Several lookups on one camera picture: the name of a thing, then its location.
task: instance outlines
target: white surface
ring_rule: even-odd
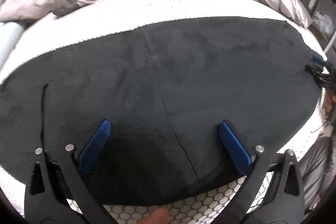
[[[310,31],[297,26],[295,23],[263,4],[252,0],[206,0],[206,5],[204,5],[202,9],[196,8],[202,4],[202,0],[103,0],[93,5],[83,7],[60,19],[56,19],[53,14],[49,14],[27,29],[21,36],[16,44],[16,48],[11,52],[8,60],[0,71],[0,83],[18,66],[45,52],[79,43],[90,38],[132,30],[138,26],[151,23],[197,17],[241,16],[287,21],[301,33],[305,43],[326,60],[326,56],[320,45]],[[316,140],[321,130],[322,120],[319,115],[318,106],[306,125],[285,146],[286,148],[289,147],[293,149],[299,157],[304,155],[310,145]],[[188,216],[189,211],[183,213],[181,211],[182,207],[175,208],[177,209],[176,211],[173,210],[174,204],[168,204],[168,207],[172,206],[172,211],[170,210],[171,223],[180,223],[180,219],[178,218],[186,214],[183,219],[187,219],[189,224],[196,224],[197,222],[209,224],[232,199],[235,190],[238,190],[243,180],[244,179],[241,178],[228,186],[223,186],[223,188],[220,187],[206,193],[205,198],[199,201],[202,204],[201,207],[197,208],[197,213],[191,216]],[[24,188],[17,187],[17,181],[10,175],[1,176],[0,186],[1,188],[5,187],[8,189],[6,195],[10,197],[12,203],[16,204],[18,211],[23,212]],[[260,193],[262,193],[262,190],[267,188],[267,186],[267,184],[263,185]],[[214,192],[218,194],[217,198],[221,196],[222,192],[226,194],[219,200],[216,200],[214,195],[212,202],[208,203]],[[195,204],[199,204],[196,202],[197,197],[194,197],[194,200]],[[183,202],[183,208],[184,206],[189,206],[186,204],[186,200]],[[112,211],[114,207],[119,213],[116,214]],[[106,208],[110,210],[111,215],[116,217],[120,224],[126,223],[126,220],[127,224],[134,224],[134,221],[137,220],[132,219],[131,215],[128,217],[130,214],[128,210],[136,210],[139,207],[114,207],[106,206]],[[146,216],[151,210],[151,207],[144,208],[145,209],[141,208],[143,211],[141,217]]]

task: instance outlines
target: blue textured pad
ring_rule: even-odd
[[[234,133],[234,129],[230,128],[224,121],[218,126],[218,133],[238,172],[241,175],[249,175],[252,171],[252,155],[247,152],[246,148],[239,141]]]
[[[91,172],[110,135],[111,123],[104,120],[78,157],[78,171],[81,175]]]

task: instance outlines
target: person's leg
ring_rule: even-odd
[[[303,179],[304,205],[307,209],[319,193],[331,153],[331,138],[322,137],[315,142],[299,161]]]

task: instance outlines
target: round metal bolt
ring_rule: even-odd
[[[255,147],[255,150],[256,150],[257,152],[259,152],[259,153],[263,153],[264,150],[265,150],[265,148],[264,148],[262,145],[257,145],[257,146]]]
[[[35,150],[35,154],[36,154],[36,155],[39,155],[39,154],[42,153],[42,151],[43,151],[43,149],[42,149],[41,147],[36,148],[36,150]]]
[[[73,150],[75,147],[74,147],[74,145],[73,144],[68,144],[66,147],[65,147],[65,150],[66,151],[71,151],[71,150]]]
[[[293,151],[292,149],[288,149],[288,150],[287,150],[287,153],[290,154],[291,156],[294,156],[294,155],[295,155],[295,153],[294,153],[294,151]]]

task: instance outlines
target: honeycomb patterned fabric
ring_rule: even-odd
[[[207,2],[207,10],[194,9],[193,7],[197,7],[198,4],[199,0],[103,0],[63,18],[57,19],[53,14],[49,14],[24,32],[0,71],[0,83],[21,64],[57,48],[152,23],[197,17],[242,16],[287,21],[300,32],[304,42],[310,48],[326,59],[316,38],[308,30],[297,26],[260,3],[251,0],[214,0]],[[112,10],[115,15],[120,16],[113,17],[106,12],[107,10]],[[316,102],[316,109],[311,118],[279,152],[291,148],[295,151],[298,159],[307,152],[323,127],[324,121],[320,115],[322,102],[323,96],[320,102]],[[15,208],[23,215],[24,185],[3,169],[1,174],[4,174],[0,176],[1,188]],[[271,177],[271,173],[267,174],[250,210],[260,204]],[[243,181],[244,178],[240,178],[207,193],[162,207],[168,209],[170,223],[210,223],[234,197]],[[80,211],[75,201],[68,200],[68,202],[72,209]],[[123,224],[136,223],[157,208],[157,206],[130,207],[118,204],[107,204],[104,207],[119,223]]]

